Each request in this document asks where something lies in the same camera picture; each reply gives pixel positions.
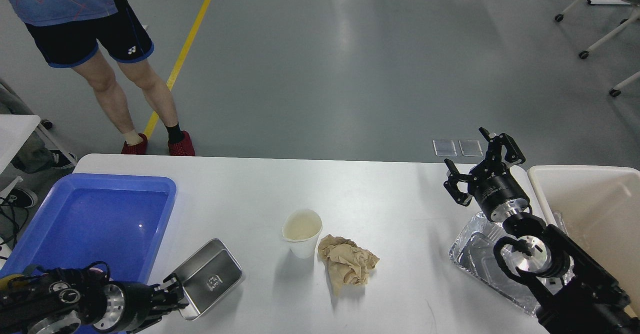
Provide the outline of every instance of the person's pants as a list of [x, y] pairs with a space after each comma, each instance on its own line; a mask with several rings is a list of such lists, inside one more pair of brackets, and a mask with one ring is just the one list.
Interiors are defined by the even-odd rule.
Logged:
[[[0, 81], [0, 114], [33, 115], [34, 113], [6, 83]], [[50, 168], [54, 164], [54, 160], [51, 151], [44, 146], [42, 139], [33, 132], [18, 150], [11, 163], [18, 170], [31, 174]]]

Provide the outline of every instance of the stainless steel tray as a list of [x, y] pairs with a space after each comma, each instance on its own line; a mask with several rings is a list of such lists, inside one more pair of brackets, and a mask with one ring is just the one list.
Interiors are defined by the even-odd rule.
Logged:
[[176, 270], [189, 303], [180, 310], [183, 318], [195, 320], [242, 281], [242, 268], [220, 239], [200, 248]]

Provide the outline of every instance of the paper cup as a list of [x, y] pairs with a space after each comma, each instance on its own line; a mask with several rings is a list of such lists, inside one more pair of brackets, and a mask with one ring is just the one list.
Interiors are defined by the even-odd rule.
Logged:
[[302, 209], [286, 218], [282, 226], [282, 237], [295, 256], [305, 259], [314, 254], [320, 231], [322, 231], [320, 216], [313, 210]]

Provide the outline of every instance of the black sock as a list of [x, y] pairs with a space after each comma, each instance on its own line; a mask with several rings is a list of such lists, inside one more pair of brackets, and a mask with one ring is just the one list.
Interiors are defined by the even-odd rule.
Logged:
[[169, 133], [169, 144], [178, 144], [185, 138], [185, 134], [180, 130], [180, 124], [176, 126], [165, 126], [167, 133]]

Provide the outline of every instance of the wheel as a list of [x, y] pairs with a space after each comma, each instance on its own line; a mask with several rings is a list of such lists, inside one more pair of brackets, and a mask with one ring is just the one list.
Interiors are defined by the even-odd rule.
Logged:
[[40, 124], [47, 130], [51, 130], [53, 128], [53, 123], [47, 119], [42, 119]]

